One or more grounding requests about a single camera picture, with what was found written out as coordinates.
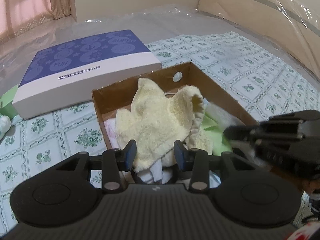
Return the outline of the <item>person's right hand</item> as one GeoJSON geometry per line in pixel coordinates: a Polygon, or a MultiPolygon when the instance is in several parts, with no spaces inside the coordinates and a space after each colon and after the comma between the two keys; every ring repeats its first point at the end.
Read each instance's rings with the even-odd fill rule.
{"type": "Polygon", "coordinates": [[[304,180],[302,181],[302,187],[307,194],[312,194],[315,190],[320,189],[320,179],[312,181],[304,180]]]}

